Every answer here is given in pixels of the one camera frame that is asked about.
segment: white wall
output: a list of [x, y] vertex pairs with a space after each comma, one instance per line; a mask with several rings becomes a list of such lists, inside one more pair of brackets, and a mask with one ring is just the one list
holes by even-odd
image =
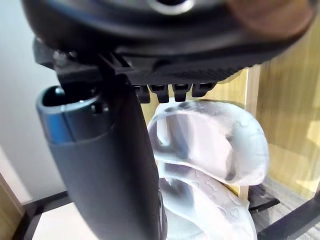
[[40, 92], [58, 80], [54, 71], [34, 62], [33, 37], [20, 0], [0, 0], [0, 146], [30, 200], [37, 200], [62, 192], [65, 186], [35, 108]]

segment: gray floor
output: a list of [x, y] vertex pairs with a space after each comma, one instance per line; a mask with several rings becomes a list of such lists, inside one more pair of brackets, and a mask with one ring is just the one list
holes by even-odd
[[[251, 206], [258, 206], [267, 201], [267, 198], [277, 198], [280, 204], [265, 211], [252, 214], [257, 232], [278, 221], [307, 200], [290, 191], [282, 184], [266, 178], [261, 185], [251, 186], [249, 201]], [[320, 223], [298, 238], [299, 240], [320, 240]]]

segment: wooden panel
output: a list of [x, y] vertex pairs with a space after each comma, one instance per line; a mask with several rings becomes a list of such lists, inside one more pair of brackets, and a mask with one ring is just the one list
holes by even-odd
[[24, 214], [23, 207], [0, 174], [0, 239], [12, 239]]
[[310, 199], [320, 176], [320, 19], [292, 49], [261, 67], [257, 119], [269, 176]]

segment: gray plastic handle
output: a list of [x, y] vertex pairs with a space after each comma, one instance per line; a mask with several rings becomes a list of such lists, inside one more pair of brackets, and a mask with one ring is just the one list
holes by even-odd
[[68, 103], [47, 89], [37, 109], [71, 199], [106, 240], [160, 240], [159, 175], [133, 90]]

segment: orange-brown blurred object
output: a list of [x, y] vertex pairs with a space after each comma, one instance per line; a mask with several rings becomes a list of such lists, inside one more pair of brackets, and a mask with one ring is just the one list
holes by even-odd
[[227, 0], [250, 32], [271, 39], [303, 33], [315, 15], [309, 0]]

